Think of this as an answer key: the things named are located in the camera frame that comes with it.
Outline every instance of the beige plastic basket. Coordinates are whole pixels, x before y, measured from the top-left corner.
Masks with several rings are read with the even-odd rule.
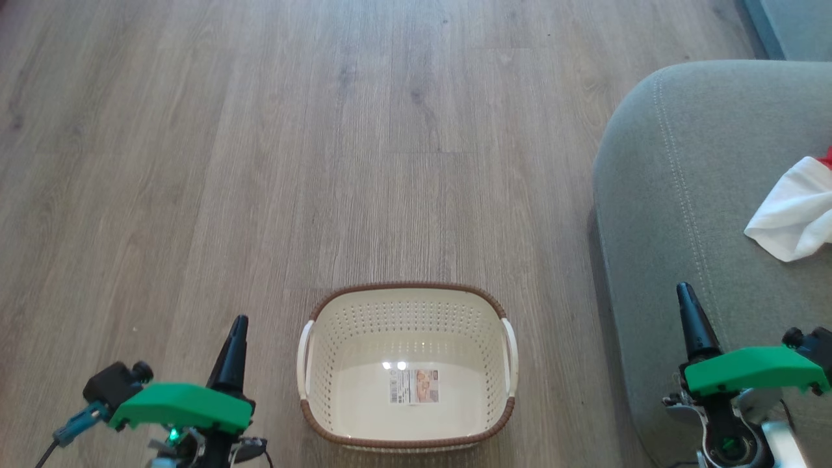
[[[452,450],[497,434],[511,417],[517,341],[502,307],[479,289],[356,286],[313,312],[297,377],[304,416],[328,441]]]

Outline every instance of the basket bottom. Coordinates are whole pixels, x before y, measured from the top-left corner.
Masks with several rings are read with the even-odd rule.
[[[478,346],[447,333],[379,333],[344,344],[333,375],[340,436],[425,441],[470,436],[492,423]]]

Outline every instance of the brown basket rim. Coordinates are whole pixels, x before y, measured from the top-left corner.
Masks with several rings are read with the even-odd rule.
[[[310,320],[317,321],[318,316],[324,310],[324,308],[332,302],[338,296],[343,296],[344,294],[349,294],[350,292],[360,292],[360,291],[372,291],[378,289],[445,289],[451,291],[464,291],[476,294],[477,296],[482,297],[488,304],[497,312],[497,316],[500,319],[507,318],[506,312],[500,303],[497,302],[496,299],[486,291],[474,287],[468,286],[463,284],[457,283],[441,283],[441,282],[430,282],[430,281],[396,281],[396,282],[385,282],[385,283],[371,283],[371,284],[363,284],[357,286],[348,286],[342,289],[339,289],[329,296],[327,296],[323,301],[321,301],[318,306],[312,312],[310,316]],[[449,439],[434,439],[430,441],[382,441],[382,440],[374,440],[374,439],[355,439],[352,437],[344,437],[344,436],[337,436],[332,432],[327,431],[314,417],[312,414],[312,408],[310,407],[310,403],[308,400],[303,399],[300,401],[300,409],[304,414],[304,418],[306,422],[312,426],[312,429],[318,433],[319,436],[323,437],[327,441],[333,442],[335,444],[340,444],[342,446],[357,446],[357,447],[366,447],[372,449],[392,449],[392,450],[408,450],[408,449],[433,449],[433,448],[442,448],[442,447],[451,447],[451,446],[465,446],[468,444],[476,444],[478,442],[485,441],[489,437],[495,436],[499,431],[505,427],[508,423],[508,419],[512,416],[512,412],[514,412],[514,397],[509,396],[506,399],[506,407],[503,409],[503,414],[500,415],[500,418],[497,422],[494,423],[493,426],[488,428],[484,432],[480,432],[478,434],[474,434],[472,436],[462,436],[462,437],[452,437]]]

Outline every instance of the red cloth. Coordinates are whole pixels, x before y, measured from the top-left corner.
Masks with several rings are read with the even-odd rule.
[[[830,170],[832,170],[832,147],[826,150],[826,157],[819,157],[818,161],[823,162]]]

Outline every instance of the gray fabric upholstery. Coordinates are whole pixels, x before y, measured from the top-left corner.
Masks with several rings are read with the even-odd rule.
[[[604,133],[594,187],[626,391],[660,466],[701,437],[661,398],[685,359],[675,285],[696,289],[723,348],[832,327],[832,248],[784,264],[743,236],[778,178],[832,144],[832,63],[697,62],[650,75]],[[832,460],[832,398],[786,393],[801,442]],[[677,441],[678,434],[683,442]]]
[[[830,0],[745,0],[769,58],[832,61]]]

